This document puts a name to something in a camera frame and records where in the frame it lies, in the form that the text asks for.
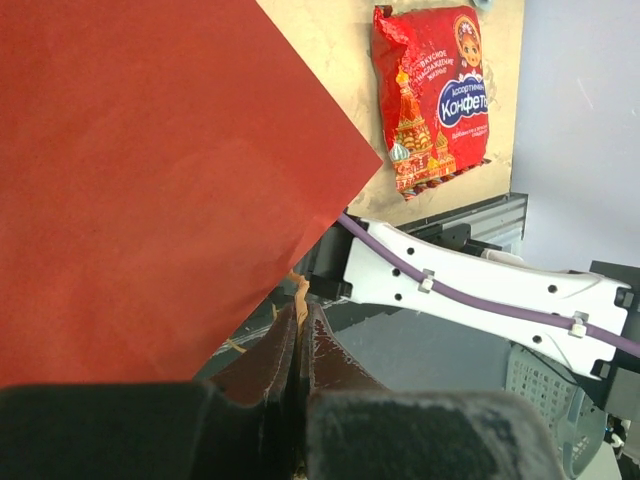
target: matryoshka doll illustration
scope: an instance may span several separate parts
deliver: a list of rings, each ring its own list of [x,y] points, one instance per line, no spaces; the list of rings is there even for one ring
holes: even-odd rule
[[[482,44],[478,29],[466,15],[458,17],[454,29],[460,54],[458,80],[468,74],[482,76]]]

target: white wall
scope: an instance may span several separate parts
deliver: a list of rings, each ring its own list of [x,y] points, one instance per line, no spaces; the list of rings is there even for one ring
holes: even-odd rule
[[[640,1],[527,1],[512,189],[529,263],[640,266]]]

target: blue oval label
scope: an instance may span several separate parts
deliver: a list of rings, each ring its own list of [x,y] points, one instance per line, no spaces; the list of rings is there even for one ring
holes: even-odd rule
[[[462,80],[449,80],[440,92],[438,118],[445,127],[451,128],[462,117],[470,118],[488,110],[489,102],[480,76],[467,74]]]

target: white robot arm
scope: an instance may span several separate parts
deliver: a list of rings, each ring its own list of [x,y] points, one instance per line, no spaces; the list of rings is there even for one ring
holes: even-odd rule
[[[546,272],[487,249],[469,255],[344,214],[333,228],[324,252],[332,262],[312,272],[312,292],[314,283],[329,281],[335,296],[356,303],[408,308],[499,335],[566,366],[601,408],[640,420],[640,292],[629,283]]]

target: gray floor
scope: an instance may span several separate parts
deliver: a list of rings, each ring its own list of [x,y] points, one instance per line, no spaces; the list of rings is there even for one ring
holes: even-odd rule
[[[510,345],[441,318],[401,310],[336,333],[378,380],[398,391],[504,388]]]

